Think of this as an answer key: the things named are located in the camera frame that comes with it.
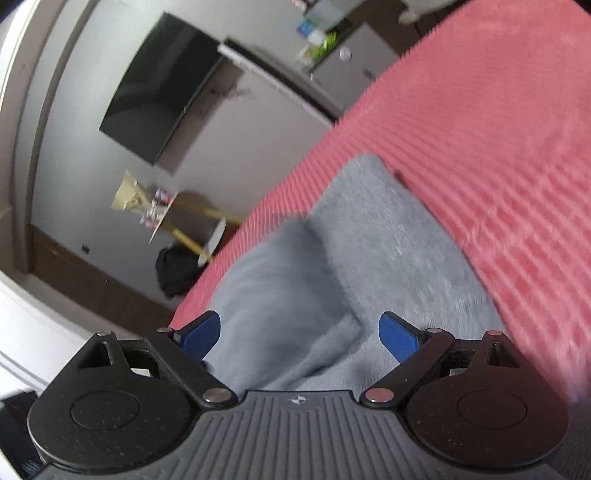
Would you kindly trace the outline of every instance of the green object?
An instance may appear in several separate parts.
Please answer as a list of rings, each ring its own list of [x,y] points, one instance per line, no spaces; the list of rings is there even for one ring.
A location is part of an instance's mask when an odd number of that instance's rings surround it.
[[[312,51],[312,58],[316,61],[320,60],[326,54],[331,52],[337,44],[337,34],[336,32],[332,32],[331,34],[326,36],[326,39],[322,42],[322,45],[316,47]]]

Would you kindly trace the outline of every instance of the black tv screen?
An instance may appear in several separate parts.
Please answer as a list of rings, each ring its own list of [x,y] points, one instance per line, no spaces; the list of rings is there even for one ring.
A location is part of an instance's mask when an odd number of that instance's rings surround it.
[[[218,42],[164,14],[121,80],[100,130],[154,164],[222,56]]]

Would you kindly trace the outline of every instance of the metal pin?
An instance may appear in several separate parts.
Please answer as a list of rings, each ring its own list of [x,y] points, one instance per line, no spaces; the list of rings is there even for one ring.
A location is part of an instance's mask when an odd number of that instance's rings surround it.
[[[232,398],[232,392],[227,388],[211,388],[203,394],[203,398],[208,403],[223,403]]]
[[[387,388],[370,388],[365,392],[365,398],[372,403],[386,403],[394,399],[394,392]]]

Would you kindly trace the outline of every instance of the ribbed pink blanket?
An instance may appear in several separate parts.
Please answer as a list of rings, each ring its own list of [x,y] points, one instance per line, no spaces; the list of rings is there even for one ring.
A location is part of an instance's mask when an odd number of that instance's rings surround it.
[[[201,314],[234,260],[285,214],[308,212],[363,152],[447,229],[536,367],[568,399],[589,395],[591,15],[573,0],[461,8],[255,208],[172,327]]]

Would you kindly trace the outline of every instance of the yellow table leg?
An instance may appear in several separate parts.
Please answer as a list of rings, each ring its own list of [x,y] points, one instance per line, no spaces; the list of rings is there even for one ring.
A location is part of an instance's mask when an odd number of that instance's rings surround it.
[[[208,262],[212,261],[212,256],[210,254],[208,254],[202,247],[201,245],[199,245],[197,242],[193,241],[191,239],[191,237],[185,235],[184,233],[182,233],[181,230],[179,230],[178,228],[173,227],[172,225],[169,225],[167,223],[163,223],[162,227],[170,232],[173,237],[175,237],[179,242],[181,242],[185,247],[187,247],[191,252],[193,252],[195,255],[203,255],[205,256],[205,258],[207,258]]]
[[[215,218],[217,220],[222,220],[223,218],[225,218],[230,223],[235,223],[236,225],[242,224],[242,220],[240,220],[239,218],[233,217],[231,215],[226,215],[225,213],[213,208],[200,207],[197,205],[191,205],[190,203],[179,202],[177,200],[175,200],[174,204],[181,208],[186,208],[188,210],[193,210],[195,212],[202,213],[210,218]]]

